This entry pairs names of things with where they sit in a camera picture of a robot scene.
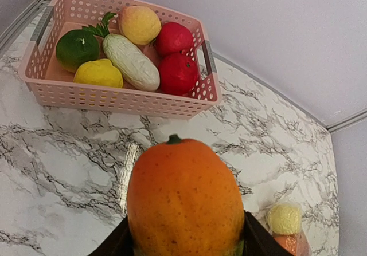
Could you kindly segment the green red fake mango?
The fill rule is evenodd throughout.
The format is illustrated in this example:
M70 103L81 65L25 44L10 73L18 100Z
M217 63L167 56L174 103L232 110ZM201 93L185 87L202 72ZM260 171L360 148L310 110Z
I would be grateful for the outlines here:
M127 191L135 255L242 255L245 212L232 171L173 134L136 161Z

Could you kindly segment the right aluminium corner post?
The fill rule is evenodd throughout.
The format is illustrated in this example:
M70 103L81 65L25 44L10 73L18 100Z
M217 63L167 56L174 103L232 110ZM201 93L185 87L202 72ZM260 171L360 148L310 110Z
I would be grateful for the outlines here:
M345 129L353 124L356 124L364 119L366 119L367 117L367 110L366 108L358 111L357 113L352 114L351 116L342 119L341 121L328 125L326 127L326 129L328 130L329 133L334 133L337 131L340 131L342 129Z

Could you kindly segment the yellow fake lemon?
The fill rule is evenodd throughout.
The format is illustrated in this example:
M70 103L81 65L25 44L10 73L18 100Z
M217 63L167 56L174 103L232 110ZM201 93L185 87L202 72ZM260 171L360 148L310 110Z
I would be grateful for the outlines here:
M268 212L267 223L275 234L299 234L302 225L301 209L291 204L274 205Z

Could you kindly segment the yellow fake pear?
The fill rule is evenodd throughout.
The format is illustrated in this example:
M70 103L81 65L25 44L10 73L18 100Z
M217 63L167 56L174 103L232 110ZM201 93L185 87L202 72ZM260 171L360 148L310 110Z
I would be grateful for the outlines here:
M123 77L120 70L113 66L107 58L83 63L77 69L73 82L112 88L123 87Z

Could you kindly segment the green fake vegetable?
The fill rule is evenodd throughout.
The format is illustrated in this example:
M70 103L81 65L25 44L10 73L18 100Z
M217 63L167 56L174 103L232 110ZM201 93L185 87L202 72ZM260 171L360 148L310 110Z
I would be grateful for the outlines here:
M85 62L99 57L99 42L85 30L71 30L65 33L56 45L56 58L67 71L75 73Z

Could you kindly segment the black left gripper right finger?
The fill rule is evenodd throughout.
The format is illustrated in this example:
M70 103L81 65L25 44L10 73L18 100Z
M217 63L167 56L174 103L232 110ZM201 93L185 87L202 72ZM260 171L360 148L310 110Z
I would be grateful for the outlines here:
M244 214L243 256L292 256L250 212Z

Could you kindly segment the pink perforated plastic basket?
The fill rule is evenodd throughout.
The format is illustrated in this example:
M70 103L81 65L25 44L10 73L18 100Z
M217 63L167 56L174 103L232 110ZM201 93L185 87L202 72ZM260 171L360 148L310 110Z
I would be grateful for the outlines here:
M38 22L19 66L18 74L41 105L191 119L221 101L221 89L209 38L202 22L166 7L146 3L161 22L177 22L192 34L188 51L197 61L203 51L206 77L200 77L184 96L143 92L129 83L122 88L75 84L73 75L56 58L55 47L66 32L95 25L106 12L119 13L123 7L144 5L140 0L51 0Z

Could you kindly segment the white fake cabbage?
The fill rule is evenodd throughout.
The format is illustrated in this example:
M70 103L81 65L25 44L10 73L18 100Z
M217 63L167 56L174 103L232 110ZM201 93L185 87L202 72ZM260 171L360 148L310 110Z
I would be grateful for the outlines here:
M87 25L82 29L103 38L103 52L120 70L124 80L139 90L156 91L160 85L157 67L128 38L121 34L110 33L108 24L114 16L114 13L107 12L95 26Z

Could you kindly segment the aluminium corner post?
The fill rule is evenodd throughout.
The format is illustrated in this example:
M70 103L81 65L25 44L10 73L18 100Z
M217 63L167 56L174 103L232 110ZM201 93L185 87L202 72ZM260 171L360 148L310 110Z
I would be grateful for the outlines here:
M46 0L1 0L1 52L42 10Z
M364 119L366 119L367 117L367 110L366 108L358 111L357 113L352 114L351 116L342 119L341 121L328 125L326 127L326 129L328 130L329 133L334 133L337 131L340 131L342 129L345 129L353 124L356 124Z

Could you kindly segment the clear zip top bag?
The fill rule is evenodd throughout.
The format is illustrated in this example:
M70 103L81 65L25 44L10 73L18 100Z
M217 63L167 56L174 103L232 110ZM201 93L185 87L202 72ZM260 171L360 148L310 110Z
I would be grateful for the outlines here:
M266 201L256 214L272 239L291 255L311 255L311 248L302 227L301 204L293 199Z

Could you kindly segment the orange fake fruit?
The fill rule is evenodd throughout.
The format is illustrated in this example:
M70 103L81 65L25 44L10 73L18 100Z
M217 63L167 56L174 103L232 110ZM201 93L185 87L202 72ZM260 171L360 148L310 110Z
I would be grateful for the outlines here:
M292 255L297 252L297 238L294 235L278 235L274 238L282 248L287 250Z

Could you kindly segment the left aluminium corner post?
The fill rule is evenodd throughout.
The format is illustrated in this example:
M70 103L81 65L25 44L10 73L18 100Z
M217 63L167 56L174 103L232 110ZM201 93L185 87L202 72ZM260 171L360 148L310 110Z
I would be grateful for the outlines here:
M1 0L1 52L42 10L46 0Z

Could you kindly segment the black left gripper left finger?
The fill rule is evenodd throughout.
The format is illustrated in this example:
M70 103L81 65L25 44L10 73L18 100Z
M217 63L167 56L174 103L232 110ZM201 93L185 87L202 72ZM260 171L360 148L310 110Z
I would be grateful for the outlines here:
M133 241L126 216L91 256L133 256Z

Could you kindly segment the peach coloured fake fruit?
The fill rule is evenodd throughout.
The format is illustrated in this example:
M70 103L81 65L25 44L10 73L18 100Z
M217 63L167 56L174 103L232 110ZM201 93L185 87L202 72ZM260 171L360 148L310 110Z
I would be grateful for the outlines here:
M128 6L119 14L119 30L133 44L148 45L161 28L158 16L149 7Z

